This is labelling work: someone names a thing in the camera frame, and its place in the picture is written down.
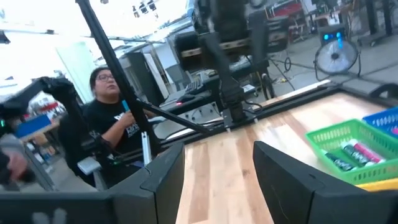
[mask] glasses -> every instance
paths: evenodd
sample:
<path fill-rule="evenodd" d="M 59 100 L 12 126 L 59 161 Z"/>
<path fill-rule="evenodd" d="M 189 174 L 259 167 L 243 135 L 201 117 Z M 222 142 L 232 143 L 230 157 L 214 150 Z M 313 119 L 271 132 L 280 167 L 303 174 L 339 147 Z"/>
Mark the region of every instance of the glasses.
<path fill-rule="evenodd" d="M 98 75 L 98 76 L 97 76 L 97 79 L 98 79 L 99 81 L 102 81 L 102 82 L 107 82 L 110 78 L 112 78 L 112 79 L 114 80 L 114 78 L 113 78 L 112 75 L 102 74 L 102 75 Z"/>

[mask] green plastic basket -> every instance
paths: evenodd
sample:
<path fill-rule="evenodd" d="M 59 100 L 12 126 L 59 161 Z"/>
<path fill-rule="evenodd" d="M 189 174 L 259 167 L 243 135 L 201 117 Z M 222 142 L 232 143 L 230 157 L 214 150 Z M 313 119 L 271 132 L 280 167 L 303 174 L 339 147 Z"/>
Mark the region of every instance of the green plastic basket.
<path fill-rule="evenodd" d="M 334 174 L 351 184 L 365 184 L 398 177 L 398 139 L 392 138 L 380 130 L 357 119 L 348 120 L 327 128 L 309 132 L 305 135 L 314 149 L 314 153 Z M 342 142 L 357 139 L 373 151 L 386 158 L 386 162 L 361 167 L 345 154 L 340 146 Z M 359 168 L 344 172 L 329 160 L 322 149 Z"/>

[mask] pink marker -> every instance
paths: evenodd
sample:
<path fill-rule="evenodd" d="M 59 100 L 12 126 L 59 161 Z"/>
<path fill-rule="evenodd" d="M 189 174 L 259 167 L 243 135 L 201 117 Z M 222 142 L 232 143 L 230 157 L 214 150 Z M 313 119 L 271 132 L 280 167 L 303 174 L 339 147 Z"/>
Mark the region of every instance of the pink marker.
<path fill-rule="evenodd" d="M 382 162 L 386 161 L 385 158 L 383 158 L 379 154 L 375 153 L 373 150 L 371 150 L 370 148 L 364 146 L 363 144 L 361 144 L 360 142 L 358 142 L 355 139 L 350 140 L 349 144 L 352 145 L 356 150 L 358 150 L 364 156 L 369 158 L 372 162 L 382 163 Z"/>

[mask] yellow basket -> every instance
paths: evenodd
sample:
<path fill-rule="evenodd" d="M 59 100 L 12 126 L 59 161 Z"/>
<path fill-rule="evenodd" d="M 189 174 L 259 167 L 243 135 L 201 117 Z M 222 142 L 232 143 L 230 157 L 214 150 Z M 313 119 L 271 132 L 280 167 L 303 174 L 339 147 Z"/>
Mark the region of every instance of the yellow basket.
<path fill-rule="evenodd" d="M 398 190 L 398 178 L 382 180 L 367 184 L 359 184 L 356 186 L 370 192 L 375 192 L 380 190 Z"/>

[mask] wooden table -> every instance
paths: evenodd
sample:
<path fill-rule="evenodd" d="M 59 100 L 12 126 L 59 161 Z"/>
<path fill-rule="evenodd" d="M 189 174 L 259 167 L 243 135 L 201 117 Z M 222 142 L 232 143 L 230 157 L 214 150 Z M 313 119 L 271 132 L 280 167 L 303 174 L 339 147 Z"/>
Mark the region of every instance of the wooden table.
<path fill-rule="evenodd" d="M 319 83 L 263 105 L 317 85 Z M 273 223 L 257 183 L 252 161 L 253 142 L 264 141 L 324 170 L 304 134 L 347 119 L 361 119 L 380 110 L 383 110 L 380 106 L 338 93 L 232 133 L 222 133 L 185 146 L 185 181 L 177 224 Z"/>

